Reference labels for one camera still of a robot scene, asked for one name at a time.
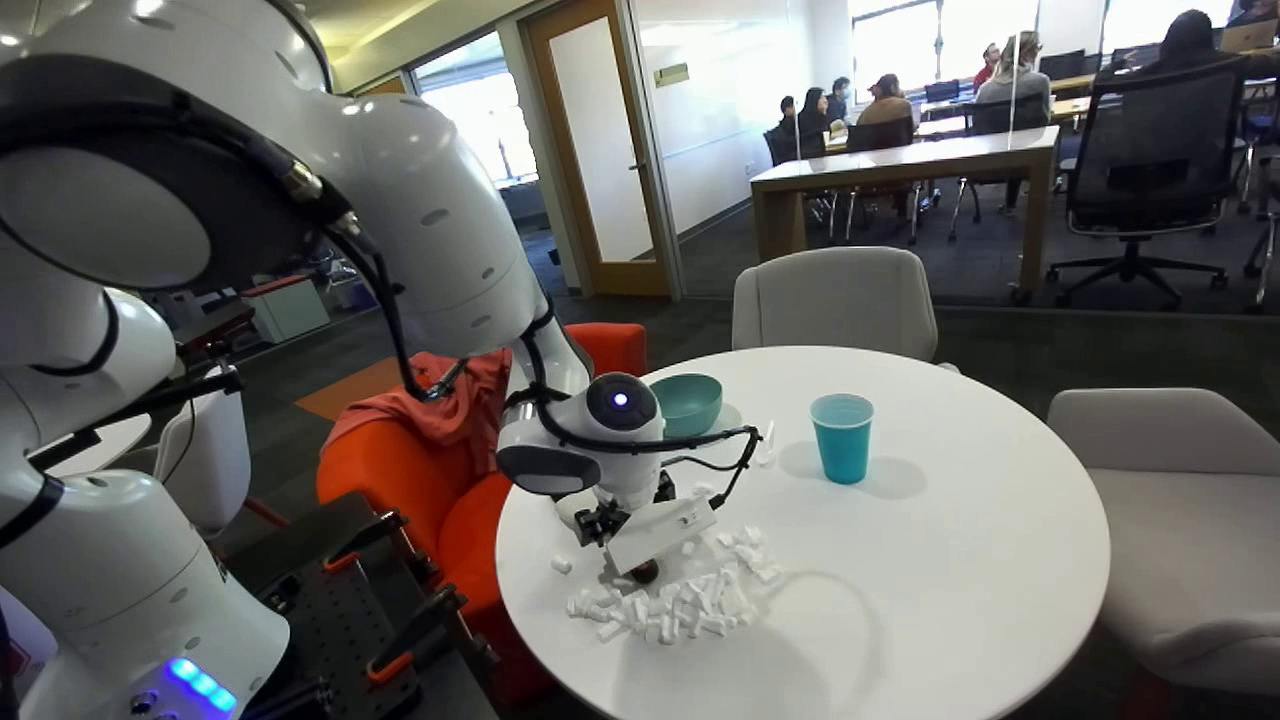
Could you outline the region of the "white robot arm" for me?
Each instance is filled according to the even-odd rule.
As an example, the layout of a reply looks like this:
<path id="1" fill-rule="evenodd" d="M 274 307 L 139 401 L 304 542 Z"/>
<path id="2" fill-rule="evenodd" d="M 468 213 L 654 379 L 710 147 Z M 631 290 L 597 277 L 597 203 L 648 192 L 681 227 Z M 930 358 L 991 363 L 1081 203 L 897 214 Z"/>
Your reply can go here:
<path id="1" fill-rule="evenodd" d="M 233 283 L 340 248 L 387 330 L 510 358 L 495 464 L 619 552 L 691 525 L 660 418 L 597 379 L 538 290 L 461 126 L 422 98 L 346 98 L 274 0 L 82 0 L 0 67 L 3 237 L 117 286 Z"/>

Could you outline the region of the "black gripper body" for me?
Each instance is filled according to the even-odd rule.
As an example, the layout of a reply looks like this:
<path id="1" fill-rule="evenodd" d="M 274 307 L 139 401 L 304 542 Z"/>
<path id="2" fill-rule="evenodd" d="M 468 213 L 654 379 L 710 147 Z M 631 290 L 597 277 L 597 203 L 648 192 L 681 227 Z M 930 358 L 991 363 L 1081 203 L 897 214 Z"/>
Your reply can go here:
<path id="1" fill-rule="evenodd" d="M 580 542 L 609 542 L 616 537 L 641 537 L 667 520 L 667 503 L 677 498 L 677 481 L 660 474 L 653 493 L 629 506 L 611 493 L 599 493 L 584 481 L 565 481 L 554 489 L 554 516 Z"/>

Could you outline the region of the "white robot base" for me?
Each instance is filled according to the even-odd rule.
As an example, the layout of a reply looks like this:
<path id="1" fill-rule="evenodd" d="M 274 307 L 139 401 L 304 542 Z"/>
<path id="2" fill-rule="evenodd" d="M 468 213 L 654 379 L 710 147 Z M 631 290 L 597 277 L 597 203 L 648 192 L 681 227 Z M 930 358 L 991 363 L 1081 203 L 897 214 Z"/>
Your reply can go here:
<path id="1" fill-rule="evenodd" d="M 154 307 L 86 281 L 0 297 L 0 585 L 55 635 L 21 720 L 241 720 L 291 629 L 224 571 L 136 466 L 55 474 L 41 446 L 94 433 L 176 374 Z"/>

